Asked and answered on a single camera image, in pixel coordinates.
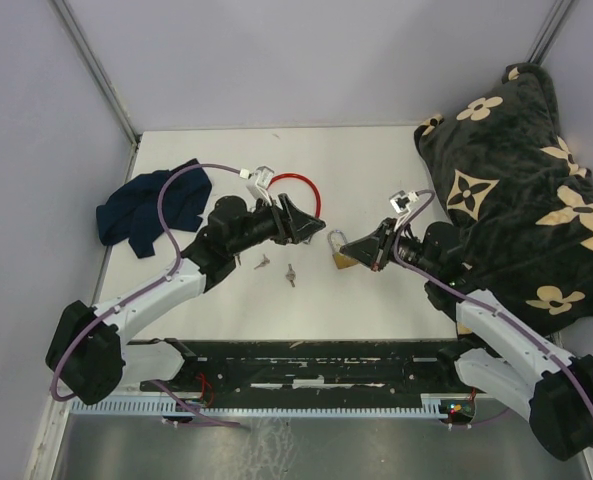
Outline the navy blue cloth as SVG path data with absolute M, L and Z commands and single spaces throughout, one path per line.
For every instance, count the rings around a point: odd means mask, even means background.
M 196 159 L 171 170 L 140 174 L 96 207 L 100 243 L 114 246 L 126 241 L 139 259 L 155 255 L 154 242 L 164 234 L 158 218 L 157 201 L 163 185 L 178 171 L 193 169 L 174 179 L 167 188 L 162 212 L 170 229 L 195 233 L 212 191 L 212 183 Z

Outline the red cable lock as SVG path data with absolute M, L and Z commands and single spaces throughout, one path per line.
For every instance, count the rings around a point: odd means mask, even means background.
M 300 181 L 304 184 L 306 184 L 310 190 L 312 191 L 313 195 L 314 195 L 314 200 L 315 200 L 315 217 L 316 218 L 320 218 L 321 217 L 321 212 L 322 212 L 322 198 L 320 195 L 320 191 L 317 188 L 317 186 L 315 185 L 315 183 L 310 180 L 308 177 L 301 175 L 299 173 L 295 173 L 295 172 L 286 172 L 286 173 L 281 173 L 278 175 L 275 175 L 269 183 L 269 186 L 274 185 L 275 183 L 281 181 L 281 180 L 296 180 L 296 181 Z

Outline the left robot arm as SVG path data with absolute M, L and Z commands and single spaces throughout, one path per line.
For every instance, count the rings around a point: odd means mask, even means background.
M 290 198 L 259 201 L 254 209 L 238 196 L 220 198 L 206 225 L 159 278 L 93 306 L 66 306 L 47 350 L 51 386 L 64 383 L 73 397 L 94 405 L 117 388 L 165 380 L 185 390 L 197 378 L 196 364 L 168 340 L 133 338 L 178 305 L 216 287 L 236 268 L 241 252 L 265 241 L 299 244 L 325 222 L 298 209 Z

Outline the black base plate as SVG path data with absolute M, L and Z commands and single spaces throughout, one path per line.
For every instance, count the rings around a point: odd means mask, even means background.
M 161 346 L 180 356 L 166 386 L 209 389 L 220 404 L 292 403 L 296 388 L 354 390 L 359 397 L 469 394 L 447 366 L 456 341 L 179 341 Z

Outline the black floral blanket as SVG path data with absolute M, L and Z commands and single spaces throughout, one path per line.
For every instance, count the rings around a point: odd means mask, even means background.
M 459 113 L 422 122 L 414 142 L 480 288 L 543 335 L 593 317 L 592 176 L 542 67 L 509 66 Z

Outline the silver key bunch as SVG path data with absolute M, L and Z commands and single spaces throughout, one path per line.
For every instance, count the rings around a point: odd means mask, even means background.
M 288 264 L 288 270 L 285 275 L 285 278 L 287 279 L 287 281 L 290 283 L 290 285 L 292 287 L 295 286 L 296 273 L 295 273 L 295 270 L 293 269 L 293 266 L 291 263 Z

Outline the brass padlock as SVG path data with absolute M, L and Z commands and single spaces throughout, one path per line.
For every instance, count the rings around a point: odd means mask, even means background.
M 342 231 L 331 230 L 327 234 L 327 241 L 332 250 L 332 259 L 338 270 L 347 269 L 357 264 L 355 259 L 341 252 L 341 248 L 347 243 L 347 238 Z

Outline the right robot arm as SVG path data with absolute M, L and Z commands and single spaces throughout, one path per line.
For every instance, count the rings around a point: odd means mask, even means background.
M 455 227 L 434 222 L 418 239 L 395 218 L 383 220 L 345 252 L 373 271 L 395 262 L 426 280 L 433 307 L 471 330 L 434 368 L 443 389 L 481 390 L 527 421 L 558 460 L 593 449 L 593 356 L 577 357 L 511 314 L 470 275 Z

